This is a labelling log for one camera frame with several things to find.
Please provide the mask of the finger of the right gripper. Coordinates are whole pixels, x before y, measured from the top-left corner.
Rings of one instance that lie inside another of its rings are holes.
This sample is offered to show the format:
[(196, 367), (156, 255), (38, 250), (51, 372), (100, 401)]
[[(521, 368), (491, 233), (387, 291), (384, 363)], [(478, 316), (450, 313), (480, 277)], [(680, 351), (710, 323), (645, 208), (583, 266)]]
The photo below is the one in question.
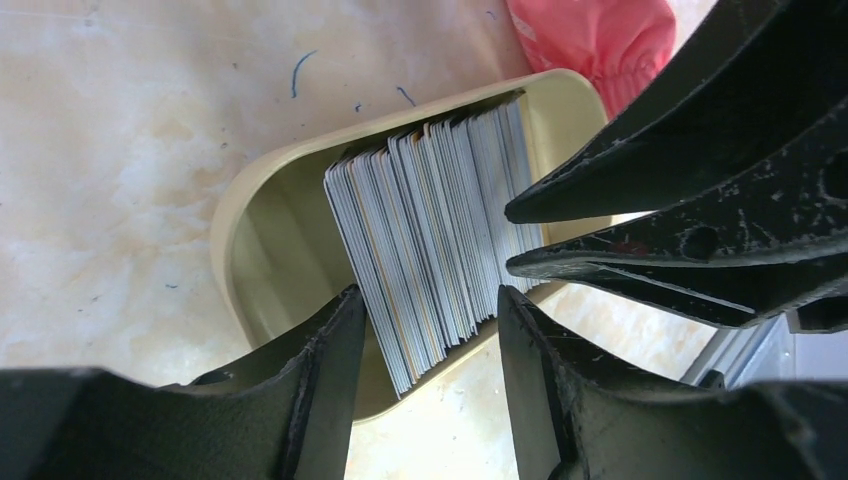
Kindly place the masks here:
[(714, 327), (847, 325), (847, 105), (700, 195), (507, 263)]
[(665, 208), (765, 159), (846, 93), (845, 2), (719, 1), (656, 79), (506, 217)]

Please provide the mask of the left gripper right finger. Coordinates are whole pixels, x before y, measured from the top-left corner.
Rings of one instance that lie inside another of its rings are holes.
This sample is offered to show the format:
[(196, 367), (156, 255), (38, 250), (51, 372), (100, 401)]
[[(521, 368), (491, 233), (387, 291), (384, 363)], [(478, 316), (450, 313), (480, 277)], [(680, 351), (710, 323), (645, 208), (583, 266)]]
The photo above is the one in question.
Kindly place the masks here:
[(843, 479), (847, 386), (724, 390), (643, 370), (553, 321), (511, 286), (499, 343), (523, 479)]

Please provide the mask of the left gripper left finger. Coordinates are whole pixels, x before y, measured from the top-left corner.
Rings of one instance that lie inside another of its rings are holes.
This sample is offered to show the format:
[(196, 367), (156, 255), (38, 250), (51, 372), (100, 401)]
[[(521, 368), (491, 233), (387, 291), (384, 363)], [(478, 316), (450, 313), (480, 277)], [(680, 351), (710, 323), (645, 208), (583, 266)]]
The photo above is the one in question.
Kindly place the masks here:
[(340, 479), (366, 309), (350, 286), (187, 385), (99, 368), (1, 374), (5, 479)]

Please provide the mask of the beige tray of cards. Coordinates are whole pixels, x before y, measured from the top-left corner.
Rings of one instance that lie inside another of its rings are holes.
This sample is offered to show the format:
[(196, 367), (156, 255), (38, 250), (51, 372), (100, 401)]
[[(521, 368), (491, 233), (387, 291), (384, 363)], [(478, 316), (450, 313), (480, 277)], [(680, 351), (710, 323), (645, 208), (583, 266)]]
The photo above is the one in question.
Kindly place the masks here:
[(469, 341), (404, 395), (392, 387), (371, 325), (336, 320), (340, 293), (354, 276), (324, 193), (325, 170), (351, 148), (367, 147), (427, 121), (476, 113), (522, 96), (534, 179), (584, 146), (607, 121), (602, 101), (579, 74), (552, 70), (477, 88), (272, 151), (246, 167), (225, 191), (211, 226), (210, 256), (229, 312), (252, 344), (224, 367), (226, 388), (258, 393), (292, 423), (351, 426), (421, 395), (488, 346), (484, 321)]

